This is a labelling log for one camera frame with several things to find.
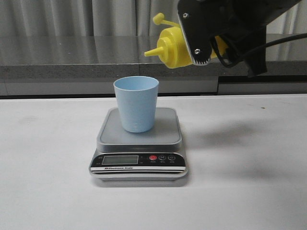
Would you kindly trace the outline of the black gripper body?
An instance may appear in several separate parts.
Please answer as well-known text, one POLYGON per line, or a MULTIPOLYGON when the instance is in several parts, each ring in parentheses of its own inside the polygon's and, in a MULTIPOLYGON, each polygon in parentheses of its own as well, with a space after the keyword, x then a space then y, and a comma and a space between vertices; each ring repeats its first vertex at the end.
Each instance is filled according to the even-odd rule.
POLYGON ((266 27, 299 0, 199 0, 201 36, 247 36, 266 27))

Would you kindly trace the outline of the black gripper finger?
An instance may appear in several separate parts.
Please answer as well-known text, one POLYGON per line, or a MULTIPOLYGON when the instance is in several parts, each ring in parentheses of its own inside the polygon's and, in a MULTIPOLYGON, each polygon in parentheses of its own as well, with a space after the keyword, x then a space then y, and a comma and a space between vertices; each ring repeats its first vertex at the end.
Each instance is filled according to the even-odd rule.
POLYGON ((229 64, 222 61, 226 67, 235 65, 238 58, 242 58, 248 67, 248 76, 255 77, 267 71, 266 48, 261 48, 266 44, 266 26, 247 29, 239 25, 226 25, 221 27, 219 36, 226 42, 228 49, 226 56, 229 64))
POLYGON ((218 1, 180 0, 177 11, 192 63, 207 65, 212 53, 210 38, 218 29, 218 1))

